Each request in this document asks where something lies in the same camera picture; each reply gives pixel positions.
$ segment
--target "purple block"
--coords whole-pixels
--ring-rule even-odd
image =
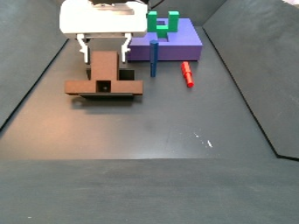
[[[166,18],[157,22],[166,24]],[[158,41],[158,60],[198,60],[201,56],[201,40],[188,18],[178,19],[178,31],[168,32],[166,39],[158,39],[154,32],[148,32],[142,38],[132,38],[126,54],[128,60],[149,60],[149,42]]]

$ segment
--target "brown toy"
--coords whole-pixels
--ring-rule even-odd
[[[124,79],[118,74],[117,52],[93,52],[89,80],[66,80],[65,94],[82,97],[141,95],[142,81]]]

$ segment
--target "green block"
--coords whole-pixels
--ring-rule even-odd
[[[156,26],[156,35],[158,39],[166,39],[168,25],[160,24]]]
[[[149,11],[146,14],[146,31],[156,32],[156,11]]]
[[[168,32],[177,32],[178,18],[180,18],[178,11],[168,12]]]

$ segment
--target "red peg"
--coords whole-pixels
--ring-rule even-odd
[[[181,74],[186,82],[186,87],[192,88],[193,87],[193,81],[192,81],[192,70],[189,66],[189,62],[184,61],[181,63]]]

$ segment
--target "blue stick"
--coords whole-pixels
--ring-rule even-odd
[[[157,62],[157,40],[150,40],[149,58],[150,58],[150,77],[154,77],[156,73],[156,62]]]

